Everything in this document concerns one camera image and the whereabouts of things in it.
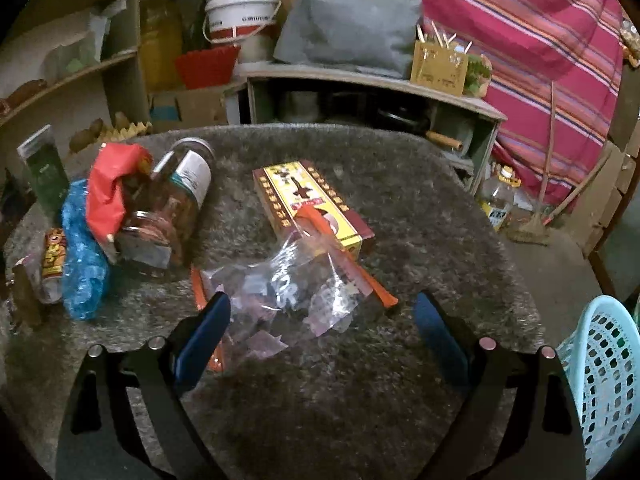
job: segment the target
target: red plastic container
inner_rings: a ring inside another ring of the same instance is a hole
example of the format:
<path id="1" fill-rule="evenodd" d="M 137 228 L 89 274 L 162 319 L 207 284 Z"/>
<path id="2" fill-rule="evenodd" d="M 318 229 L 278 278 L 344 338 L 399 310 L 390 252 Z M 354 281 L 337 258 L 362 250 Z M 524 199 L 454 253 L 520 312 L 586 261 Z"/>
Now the red plastic container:
<path id="1" fill-rule="evenodd" d="M 177 57 L 175 67 L 189 90 L 225 85 L 231 81 L 238 52 L 235 45 L 196 50 Z"/>

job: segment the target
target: blue plastic wrapper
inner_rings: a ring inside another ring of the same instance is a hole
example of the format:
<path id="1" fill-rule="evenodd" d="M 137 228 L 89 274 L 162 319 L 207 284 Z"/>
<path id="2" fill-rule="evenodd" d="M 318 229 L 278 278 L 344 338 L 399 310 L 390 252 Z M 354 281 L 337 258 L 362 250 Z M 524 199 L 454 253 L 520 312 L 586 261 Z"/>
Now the blue plastic wrapper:
<path id="1" fill-rule="evenodd" d="M 73 319 L 92 319 L 107 292 L 109 263 L 89 231 L 86 213 L 87 180 L 76 180 L 62 206 L 66 259 L 62 272 L 62 299 Z"/>

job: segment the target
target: silver bolt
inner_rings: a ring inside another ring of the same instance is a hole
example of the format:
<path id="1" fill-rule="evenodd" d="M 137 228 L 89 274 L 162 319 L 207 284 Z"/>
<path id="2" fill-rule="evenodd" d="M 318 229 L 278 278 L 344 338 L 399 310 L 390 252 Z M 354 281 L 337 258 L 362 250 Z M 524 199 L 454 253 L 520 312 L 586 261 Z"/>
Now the silver bolt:
<path id="1" fill-rule="evenodd" d="M 159 350 L 164 346 L 164 337 L 161 335 L 152 337 L 147 344 L 152 350 Z"/>
<path id="2" fill-rule="evenodd" d="M 551 348 L 551 346 L 543 346 L 540 353 L 547 359 L 553 359 L 554 357 L 556 357 L 556 351 Z"/>
<path id="3" fill-rule="evenodd" d="M 482 337 L 480 338 L 480 346 L 485 350 L 495 350 L 495 347 L 497 347 L 498 345 L 490 337 Z"/>
<path id="4" fill-rule="evenodd" d="M 98 357 L 98 355 L 102 353 L 102 346 L 93 345 L 91 348 L 89 348 L 87 353 L 89 354 L 89 357 Z"/>

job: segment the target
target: light blue plastic basket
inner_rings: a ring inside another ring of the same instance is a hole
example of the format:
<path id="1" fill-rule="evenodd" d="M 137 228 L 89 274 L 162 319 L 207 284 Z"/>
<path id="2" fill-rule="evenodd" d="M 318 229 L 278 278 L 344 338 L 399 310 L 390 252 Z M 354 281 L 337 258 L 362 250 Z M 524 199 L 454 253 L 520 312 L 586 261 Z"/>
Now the light blue plastic basket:
<path id="1" fill-rule="evenodd" d="M 622 444 L 640 412 L 640 336 L 615 298 L 599 296 L 557 348 L 582 423 L 587 478 Z"/>

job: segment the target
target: gray fuzzy tablecloth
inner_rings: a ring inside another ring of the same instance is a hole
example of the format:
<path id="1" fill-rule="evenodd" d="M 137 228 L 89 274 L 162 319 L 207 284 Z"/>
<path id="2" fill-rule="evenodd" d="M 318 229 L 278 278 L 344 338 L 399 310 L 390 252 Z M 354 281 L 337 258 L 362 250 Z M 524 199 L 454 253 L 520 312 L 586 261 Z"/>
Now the gray fuzzy tablecloth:
<path id="1" fill-rule="evenodd" d="M 207 371 L 184 398 L 204 442 L 232 480 L 412 480 L 462 402 L 418 338 L 411 314 L 418 291 L 429 287 L 450 314 L 508 348 L 542 343 L 533 300 L 481 209 L 417 137 L 344 126 L 230 126 L 141 144 L 157 160 L 187 135 L 208 140 L 217 158 L 193 239 L 198 266 L 267 257 L 276 240 L 252 170 L 307 158 L 375 232 L 362 264 L 401 301 L 394 316 L 330 331 L 228 375 Z M 76 156 L 70 175 L 85 175 L 95 154 L 90 148 Z M 9 265 L 40 243 L 45 227 L 33 207 L 5 245 Z M 116 270 L 96 320 L 73 322 L 56 307 L 37 332 L 3 335 L 0 402 L 50 473 L 66 397 L 88 346 L 137 348 L 193 311 L 186 271 L 158 282 Z M 140 398 L 131 398 L 152 462 L 167 467 Z"/>

